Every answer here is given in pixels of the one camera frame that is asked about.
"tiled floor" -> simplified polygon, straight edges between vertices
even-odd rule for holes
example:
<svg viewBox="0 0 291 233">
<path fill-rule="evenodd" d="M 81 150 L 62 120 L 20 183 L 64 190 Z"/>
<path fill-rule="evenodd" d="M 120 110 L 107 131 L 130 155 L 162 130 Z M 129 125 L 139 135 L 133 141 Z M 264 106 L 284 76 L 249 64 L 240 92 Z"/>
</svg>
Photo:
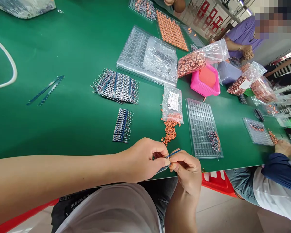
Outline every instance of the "tiled floor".
<svg viewBox="0 0 291 233">
<path fill-rule="evenodd" d="M 202 187 L 196 210 L 198 232 L 262 233 L 257 211 L 259 207 Z M 36 214 L 10 233 L 51 232 L 52 207 Z"/>
</svg>

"white shirt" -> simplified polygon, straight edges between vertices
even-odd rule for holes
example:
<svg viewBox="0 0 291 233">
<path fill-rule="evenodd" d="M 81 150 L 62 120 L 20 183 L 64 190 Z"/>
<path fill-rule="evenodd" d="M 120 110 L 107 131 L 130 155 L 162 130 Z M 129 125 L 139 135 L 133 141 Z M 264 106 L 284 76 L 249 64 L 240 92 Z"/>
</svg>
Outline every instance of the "white shirt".
<svg viewBox="0 0 291 233">
<path fill-rule="evenodd" d="M 285 188 L 261 173 L 258 167 L 253 179 L 253 192 L 260 207 L 291 220 L 291 189 Z"/>
<path fill-rule="evenodd" d="M 138 184 L 105 186 L 88 196 L 56 233 L 161 233 L 156 207 Z"/>
</svg>

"blue sleeve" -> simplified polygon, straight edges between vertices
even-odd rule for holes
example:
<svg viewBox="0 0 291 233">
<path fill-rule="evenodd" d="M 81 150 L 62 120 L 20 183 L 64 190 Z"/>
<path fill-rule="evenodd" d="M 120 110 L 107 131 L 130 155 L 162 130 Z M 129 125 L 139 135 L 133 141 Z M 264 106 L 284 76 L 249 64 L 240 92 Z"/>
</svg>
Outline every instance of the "blue sleeve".
<svg viewBox="0 0 291 233">
<path fill-rule="evenodd" d="M 291 164 L 287 156 L 280 153 L 270 154 L 261 172 L 268 179 L 291 189 Z"/>
</svg>

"pink bin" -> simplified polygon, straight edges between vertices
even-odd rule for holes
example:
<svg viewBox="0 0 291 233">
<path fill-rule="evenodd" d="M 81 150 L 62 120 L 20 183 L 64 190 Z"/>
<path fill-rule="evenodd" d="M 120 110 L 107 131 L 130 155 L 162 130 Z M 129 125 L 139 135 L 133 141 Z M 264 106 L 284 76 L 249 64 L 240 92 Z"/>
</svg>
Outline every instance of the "pink bin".
<svg viewBox="0 0 291 233">
<path fill-rule="evenodd" d="M 202 69 L 208 69 L 215 74 L 216 82 L 215 82 L 213 88 L 209 87 L 208 85 L 206 85 L 205 83 L 203 83 L 199 79 L 200 70 L 197 70 L 197 71 L 193 72 L 193 74 L 192 74 L 191 89 L 198 92 L 199 94 L 201 94 L 204 97 L 208 97 L 211 95 L 219 95 L 220 94 L 220 82 L 219 82 L 218 71 L 216 70 L 216 68 L 214 68 L 211 65 L 206 65 Z"/>
</svg>

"white cable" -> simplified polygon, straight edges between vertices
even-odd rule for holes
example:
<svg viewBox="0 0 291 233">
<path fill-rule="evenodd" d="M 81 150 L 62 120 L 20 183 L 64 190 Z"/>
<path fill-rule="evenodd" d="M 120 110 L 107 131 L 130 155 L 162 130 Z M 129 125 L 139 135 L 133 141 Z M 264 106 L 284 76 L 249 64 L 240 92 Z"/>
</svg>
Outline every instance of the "white cable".
<svg viewBox="0 0 291 233">
<path fill-rule="evenodd" d="M 0 48 L 6 54 L 7 58 L 9 59 L 11 65 L 12 65 L 12 68 L 13 68 L 13 76 L 12 76 L 11 80 L 8 81 L 8 82 L 6 82 L 6 83 L 4 83 L 4 84 L 1 84 L 0 85 L 0 88 L 1 88 L 1 87 L 8 86 L 8 85 L 10 85 L 10 84 L 12 84 L 12 83 L 15 82 L 15 80 L 17 79 L 17 68 L 16 68 L 16 65 L 15 65 L 15 63 L 13 61 L 13 58 L 11 57 L 11 55 L 9 54 L 9 52 L 5 49 L 5 47 L 3 47 L 3 45 L 1 43 L 0 43 Z"/>
</svg>

